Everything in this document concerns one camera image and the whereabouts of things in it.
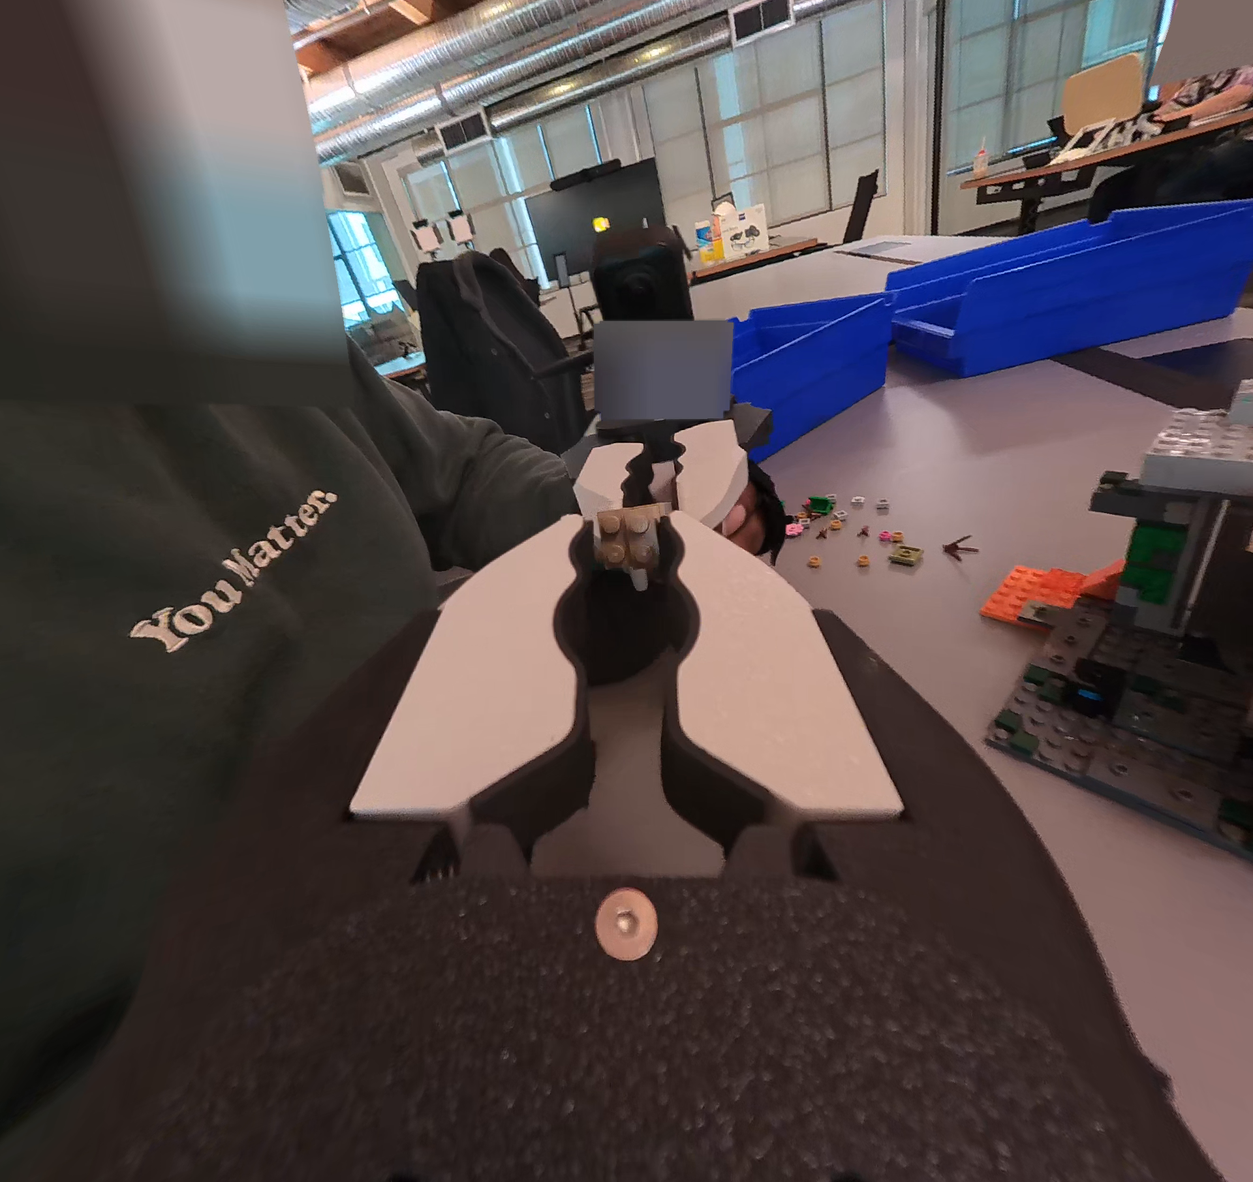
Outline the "scatter of tiny toy pieces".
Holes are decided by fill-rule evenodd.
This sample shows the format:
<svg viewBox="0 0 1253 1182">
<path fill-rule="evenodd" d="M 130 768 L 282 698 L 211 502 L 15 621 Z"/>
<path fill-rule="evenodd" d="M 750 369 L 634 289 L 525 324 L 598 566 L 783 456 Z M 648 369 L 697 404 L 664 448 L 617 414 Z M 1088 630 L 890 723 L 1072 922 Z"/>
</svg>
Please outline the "scatter of tiny toy pieces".
<svg viewBox="0 0 1253 1182">
<path fill-rule="evenodd" d="M 988 546 L 945 498 L 907 497 L 901 487 L 885 497 L 840 500 L 828 515 L 805 515 L 801 527 L 786 539 L 780 568 L 829 579 L 836 573 L 916 577 L 950 566 L 963 572 Z"/>
</svg>

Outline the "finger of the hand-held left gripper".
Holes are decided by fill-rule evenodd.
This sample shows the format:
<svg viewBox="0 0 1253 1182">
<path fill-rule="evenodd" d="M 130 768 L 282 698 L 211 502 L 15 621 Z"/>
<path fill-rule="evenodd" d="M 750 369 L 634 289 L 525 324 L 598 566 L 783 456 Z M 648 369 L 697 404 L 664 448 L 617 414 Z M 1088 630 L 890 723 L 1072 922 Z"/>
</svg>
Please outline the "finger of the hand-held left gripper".
<svg viewBox="0 0 1253 1182">
<path fill-rule="evenodd" d="M 599 516 L 623 506 L 623 482 L 634 457 L 634 444 L 604 444 L 588 452 L 574 481 L 574 498 L 581 516 Z"/>
<path fill-rule="evenodd" d="M 679 451 L 666 452 L 655 466 L 655 501 L 720 528 L 747 485 L 747 457 L 734 422 L 698 422 L 671 438 Z"/>
</svg>

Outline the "black wall screen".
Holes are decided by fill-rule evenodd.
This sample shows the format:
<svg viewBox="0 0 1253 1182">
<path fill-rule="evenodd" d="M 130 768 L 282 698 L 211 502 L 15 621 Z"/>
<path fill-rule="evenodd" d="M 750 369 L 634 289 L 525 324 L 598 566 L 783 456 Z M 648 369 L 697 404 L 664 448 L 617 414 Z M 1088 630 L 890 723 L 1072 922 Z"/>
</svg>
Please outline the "black wall screen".
<svg viewBox="0 0 1253 1182">
<path fill-rule="evenodd" d="M 655 159 L 623 166 L 604 162 L 550 184 L 549 190 L 524 200 L 527 216 L 550 280 L 555 257 L 565 257 L 566 272 L 592 267 L 592 250 L 603 234 L 641 227 L 666 227 L 666 205 Z"/>
</svg>

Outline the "tan and grey brick column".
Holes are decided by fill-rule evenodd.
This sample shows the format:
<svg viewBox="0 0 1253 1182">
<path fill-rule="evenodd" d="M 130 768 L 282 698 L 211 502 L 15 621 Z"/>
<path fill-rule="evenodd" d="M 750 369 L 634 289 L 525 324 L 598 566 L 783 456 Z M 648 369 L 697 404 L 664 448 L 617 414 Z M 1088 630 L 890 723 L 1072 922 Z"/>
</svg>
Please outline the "tan and grey brick column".
<svg viewBox="0 0 1253 1182">
<path fill-rule="evenodd" d="M 660 521 L 667 502 L 600 510 L 594 517 L 594 557 L 610 570 L 647 579 L 660 562 Z"/>
</svg>

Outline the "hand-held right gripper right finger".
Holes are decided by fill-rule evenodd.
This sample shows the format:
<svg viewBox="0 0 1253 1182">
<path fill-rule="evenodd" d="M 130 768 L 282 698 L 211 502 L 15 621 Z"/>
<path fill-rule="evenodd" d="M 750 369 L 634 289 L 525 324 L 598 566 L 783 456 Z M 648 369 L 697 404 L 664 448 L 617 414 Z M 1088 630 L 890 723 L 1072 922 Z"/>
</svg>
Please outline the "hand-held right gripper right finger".
<svg viewBox="0 0 1253 1182">
<path fill-rule="evenodd" d="M 787 844 L 826 824 L 893 822 L 903 799 L 806 599 L 683 513 L 666 517 L 677 663 L 667 805 L 724 856 L 747 829 Z"/>
</svg>

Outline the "wooden edged side table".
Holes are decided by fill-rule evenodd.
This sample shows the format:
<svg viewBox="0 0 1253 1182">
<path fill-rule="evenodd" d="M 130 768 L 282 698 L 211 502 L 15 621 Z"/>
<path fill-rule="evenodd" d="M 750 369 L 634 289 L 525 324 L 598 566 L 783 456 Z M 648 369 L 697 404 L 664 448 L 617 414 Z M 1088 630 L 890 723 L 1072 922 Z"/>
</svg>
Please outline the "wooden edged side table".
<svg viewBox="0 0 1253 1182">
<path fill-rule="evenodd" d="M 1144 140 L 1122 143 L 1099 150 L 1095 144 L 1078 150 L 1073 156 L 1057 156 L 1047 165 L 1010 171 L 994 171 L 963 181 L 963 189 L 972 189 L 980 205 L 1016 203 L 1018 205 L 1017 234 L 1036 229 L 1044 200 L 1088 190 L 1097 171 L 1134 167 L 1175 151 L 1191 154 L 1230 132 L 1250 125 L 1249 106 L 1213 116 L 1197 122 L 1183 118 L 1167 122 L 1164 132 Z"/>
</svg>

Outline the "grey desk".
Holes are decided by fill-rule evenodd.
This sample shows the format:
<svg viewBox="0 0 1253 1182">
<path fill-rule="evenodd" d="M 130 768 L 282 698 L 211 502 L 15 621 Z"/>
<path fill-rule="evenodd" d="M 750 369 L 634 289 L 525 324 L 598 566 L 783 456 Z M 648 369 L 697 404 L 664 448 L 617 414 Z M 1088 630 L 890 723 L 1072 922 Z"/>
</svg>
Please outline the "grey desk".
<svg viewBox="0 0 1253 1182">
<path fill-rule="evenodd" d="M 855 568 L 859 542 L 786 545 L 777 572 L 833 610 L 979 751 L 1039 833 L 1182 1118 L 1227 1179 L 1250 1179 L 1250 863 L 983 742 L 1039 643 L 979 609 L 1014 565 L 1089 573 L 1129 523 L 1088 512 L 1104 470 L 1134 474 L 1172 407 L 1044 359 L 953 378 L 893 354 L 885 387 L 765 463 L 794 504 L 885 497 L 922 562 Z"/>
</svg>

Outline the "toy brick building model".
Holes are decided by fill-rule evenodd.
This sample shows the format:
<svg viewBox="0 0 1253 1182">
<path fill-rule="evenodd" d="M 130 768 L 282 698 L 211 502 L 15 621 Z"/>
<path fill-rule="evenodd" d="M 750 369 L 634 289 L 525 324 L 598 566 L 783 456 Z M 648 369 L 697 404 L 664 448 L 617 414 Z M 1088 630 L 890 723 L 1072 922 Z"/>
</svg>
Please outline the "toy brick building model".
<svg viewBox="0 0 1253 1182">
<path fill-rule="evenodd" d="M 1017 566 L 986 618 L 1043 630 L 988 723 L 998 751 L 1251 859 L 1251 382 L 1183 407 L 1095 515 L 1129 520 L 1088 574 Z"/>
</svg>

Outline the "dark green sweatshirt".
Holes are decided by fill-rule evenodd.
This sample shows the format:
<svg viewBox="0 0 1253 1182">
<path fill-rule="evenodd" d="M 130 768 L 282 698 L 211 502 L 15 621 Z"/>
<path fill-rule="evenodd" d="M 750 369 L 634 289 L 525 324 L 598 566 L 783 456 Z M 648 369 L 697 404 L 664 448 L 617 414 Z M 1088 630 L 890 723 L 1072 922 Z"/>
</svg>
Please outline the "dark green sweatshirt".
<svg viewBox="0 0 1253 1182">
<path fill-rule="evenodd" d="M 347 365 L 339 407 L 2 399 L 2 1137 L 117 1027 L 242 768 L 436 604 L 423 396 Z"/>
</svg>

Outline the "blue plastic bin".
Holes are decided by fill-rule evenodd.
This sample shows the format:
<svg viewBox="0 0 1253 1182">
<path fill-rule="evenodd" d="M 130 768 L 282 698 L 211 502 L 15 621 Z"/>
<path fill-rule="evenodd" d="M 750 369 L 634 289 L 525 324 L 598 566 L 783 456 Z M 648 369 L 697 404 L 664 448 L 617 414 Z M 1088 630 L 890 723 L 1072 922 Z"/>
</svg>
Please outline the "blue plastic bin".
<svg viewBox="0 0 1253 1182">
<path fill-rule="evenodd" d="M 901 269 L 903 355 L 957 377 L 1224 318 L 1251 265 L 1251 203 L 1126 210 Z"/>
<path fill-rule="evenodd" d="M 884 388 L 892 338 L 888 293 L 757 309 L 731 318 L 731 393 L 772 411 L 760 463 Z"/>
</svg>

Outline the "chair with black jacket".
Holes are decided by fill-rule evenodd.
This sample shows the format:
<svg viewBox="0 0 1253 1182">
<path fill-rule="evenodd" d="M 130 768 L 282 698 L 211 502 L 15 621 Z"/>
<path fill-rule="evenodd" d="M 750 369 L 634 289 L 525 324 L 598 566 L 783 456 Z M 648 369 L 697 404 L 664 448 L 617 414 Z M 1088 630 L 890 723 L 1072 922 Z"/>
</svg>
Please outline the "chair with black jacket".
<svg viewBox="0 0 1253 1182">
<path fill-rule="evenodd" d="M 421 265 L 415 306 L 434 407 L 551 453 L 583 438 L 584 366 L 509 265 L 478 250 Z"/>
</svg>

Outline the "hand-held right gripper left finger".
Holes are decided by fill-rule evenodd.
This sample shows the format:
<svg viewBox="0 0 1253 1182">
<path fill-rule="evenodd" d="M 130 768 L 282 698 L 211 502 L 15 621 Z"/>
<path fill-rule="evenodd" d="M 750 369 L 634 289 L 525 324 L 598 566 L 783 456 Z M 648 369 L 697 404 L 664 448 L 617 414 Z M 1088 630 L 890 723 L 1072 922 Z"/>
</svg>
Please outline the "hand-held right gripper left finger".
<svg viewBox="0 0 1253 1182">
<path fill-rule="evenodd" d="M 587 674 L 561 610 L 576 604 L 579 516 L 474 574 L 438 610 L 350 801 L 363 821 L 509 830 L 524 859 L 587 806 Z"/>
</svg>

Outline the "person's left forearm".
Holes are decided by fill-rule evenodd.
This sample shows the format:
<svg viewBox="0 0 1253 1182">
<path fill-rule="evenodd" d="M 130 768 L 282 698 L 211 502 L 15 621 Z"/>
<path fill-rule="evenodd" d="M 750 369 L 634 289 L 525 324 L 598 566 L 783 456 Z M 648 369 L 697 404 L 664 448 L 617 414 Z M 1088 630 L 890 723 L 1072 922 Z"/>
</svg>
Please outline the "person's left forearm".
<svg viewBox="0 0 1253 1182">
<path fill-rule="evenodd" d="M 403 491 L 431 566 L 478 570 L 579 505 L 555 453 L 411 396 Z"/>
</svg>

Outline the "person's left hand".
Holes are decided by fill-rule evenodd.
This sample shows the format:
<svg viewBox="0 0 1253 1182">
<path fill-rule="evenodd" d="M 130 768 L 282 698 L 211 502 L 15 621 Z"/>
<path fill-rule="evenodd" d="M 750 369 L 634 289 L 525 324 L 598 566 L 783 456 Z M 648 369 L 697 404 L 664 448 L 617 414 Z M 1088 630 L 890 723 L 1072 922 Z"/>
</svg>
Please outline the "person's left hand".
<svg viewBox="0 0 1253 1182">
<path fill-rule="evenodd" d="M 766 554 L 775 562 L 786 538 L 786 524 L 784 512 L 775 495 L 750 482 L 731 505 L 719 532 L 749 554 Z"/>
</svg>

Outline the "silver ventilation duct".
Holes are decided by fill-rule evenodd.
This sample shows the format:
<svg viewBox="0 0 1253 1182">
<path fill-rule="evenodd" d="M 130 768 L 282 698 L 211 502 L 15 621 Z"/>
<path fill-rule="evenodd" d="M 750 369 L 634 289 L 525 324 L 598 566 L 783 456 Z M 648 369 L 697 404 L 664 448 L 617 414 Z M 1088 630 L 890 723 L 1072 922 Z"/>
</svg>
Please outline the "silver ventilation duct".
<svg viewBox="0 0 1253 1182">
<path fill-rule="evenodd" d="M 863 0 L 485 0 L 310 77 L 323 167 L 445 131 L 493 137 Z"/>
</svg>

